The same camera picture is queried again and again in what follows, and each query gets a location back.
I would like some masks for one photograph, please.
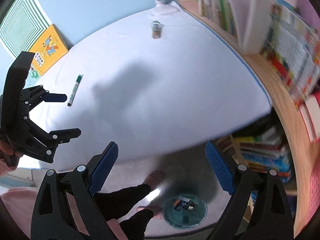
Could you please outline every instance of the black leggings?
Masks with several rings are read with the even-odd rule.
[[[151,192],[147,184],[128,187],[112,193],[96,193],[94,200],[106,221],[119,219],[126,215],[133,206]],[[153,218],[153,212],[144,209],[128,220],[120,223],[122,231],[128,240],[143,240],[147,224]]]

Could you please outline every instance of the pink jacket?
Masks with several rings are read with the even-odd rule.
[[[4,176],[9,171],[14,171],[16,168],[17,167],[9,168],[8,165],[0,159],[1,176]],[[0,196],[13,220],[29,238],[31,231],[32,212],[36,202],[37,194],[38,188],[18,187],[11,188],[8,192]],[[70,194],[67,194],[67,197],[78,230],[89,235],[81,219],[74,197]],[[116,235],[118,240],[128,240],[117,220],[112,219],[108,221],[107,224],[111,228],[112,232]]]

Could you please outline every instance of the foot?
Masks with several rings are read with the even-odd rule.
[[[151,187],[151,191],[154,191],[163,180],[163,172],[154,171],[153,173],[148,175],[148,177],[144,180],[143,184],[149,185]]]
[[[137,212],[144,210],[144,209],[149,209],[153,212],[153,218],[154,219],[161,219],[163,220],[163,216],[162,216],[162,208],[158,207],[158,208],[151,208],[151,207],[137,207]]]

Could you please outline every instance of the tiled floor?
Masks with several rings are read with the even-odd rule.
[[[199,230],[218,221],[229,195],[224,192],[213,173],[206,157],[205,144],[165,156],[154,156],[126,163],[116,163],[113,167],[102,192],[113,192],[143,182],[153,171],[163,171],[165,181],[159,186],[160,194],[151,203],[144,198],[125,217],[135,214],[137,206],[159,206],[167,199],[179,193],[191,193],[199,196],[208,206],[208,214],[204,222],[193,230]],[[34,181],[41,184],[44,171],[33,173]],[[177,230],[163,220],[152,219],[147,227],[146,236],[172,236],[187,231]]]

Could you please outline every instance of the silver screw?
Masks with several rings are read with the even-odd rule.
[[[275,170],[270,170],[269,172],[270,172],[270,174],[271,174],[272,176],[276,176],[276,175],[277,175],[277,171],[275,171]]]
[[[51,176],[51,175],[53,175],[53,174],[54,174],[54,170],[48,170],[48,171],[47,171],[47,175],[48,175],[48,176]]]
[[[77,168],[77,171],[84,171],[85,170],[85,166],[84,165],[80,165],[80,166],[78,166],[78,168]]]
[[[247,166],[245,166],[244,164],[239,164],[238,168],[241,171],[245,171],[247,169]]]

